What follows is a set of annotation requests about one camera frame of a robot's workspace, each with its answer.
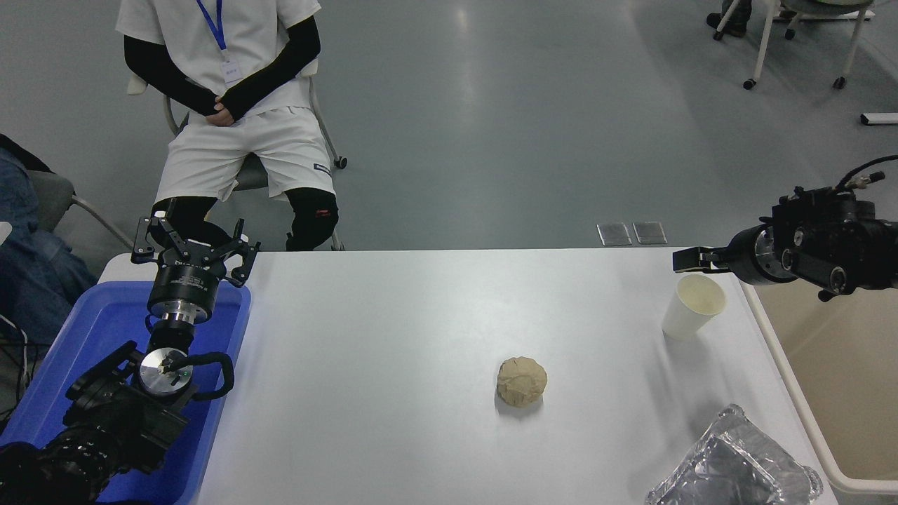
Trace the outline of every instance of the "metal plate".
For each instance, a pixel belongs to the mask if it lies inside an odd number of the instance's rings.
[[[599,238],[602,239],[602,245],[605,247],[633,244],[633,241],[629,238],[627,226],[623,223],[597,225],[596,228],[599,230]]]
[[[633,223],[633,231],[640,244],[667,244],[667,235],[658,221]]]

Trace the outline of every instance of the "beige dough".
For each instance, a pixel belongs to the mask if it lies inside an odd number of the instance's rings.
[[[530,358],[506,359],[499,368],[496,391],[513,407],[526,407],[546,389],[546,370]]]

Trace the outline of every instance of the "black knee pad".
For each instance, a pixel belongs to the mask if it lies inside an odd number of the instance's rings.
[[[193,239],[213,246],[227,244],[231,236],[220,227],[206,221],[206,213],[215,205],[214,197],[176,197],[163,199],[153,205],[153,213],[162,210],[169,224],[183,240]],[[154,233],[153,239],[169,247],[168,237]]]
[[[311,251],[324,244],[339,221],[337,197],[315,188],[297,188],[287,190],[285,194],[294,212],[293,233],[287,238],[286,249]]]

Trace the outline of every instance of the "gray floor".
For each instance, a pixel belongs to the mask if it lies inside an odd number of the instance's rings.
[[[319,96],[349,158],[336,174],[352,250],[600,245],[597,223],[659,220],[673,245],[721,245],[795,185],[834,184],[896,154],[898,5],[875,9],[848,86],[831,88],[848,22],[711,39],[710,0],[324,2]],[[160,97],[124,94],[117,3],[0,4],[0,131],[75,182],[129,233],[152,204],[170,135]],[[861,193],[898,219],[898,173]],[[247,219],[281,250],[286,204],[246,191],[214,220]],[[95,270],[121,248],[80,209],[60,225]]]

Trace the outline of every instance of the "lanyard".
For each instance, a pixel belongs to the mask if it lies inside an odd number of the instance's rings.
[[[216,42],[218,42],[218,48],[222,51],[227,49],[227,44],[225,44],[225,26],[222,24],[222,0],[216,0],[216,19],[218,20],[218,26],[214,22],[212,22],[212,16],[209,15],[209,11],[206,10],[206,7],[203,5],[201,0],[197,0],[197,5],[199,5],[199,10],[203,11],[203,16],[206,18],[206,24],[209,25],[209,30],[212,31],[212,35],[215,36]]]

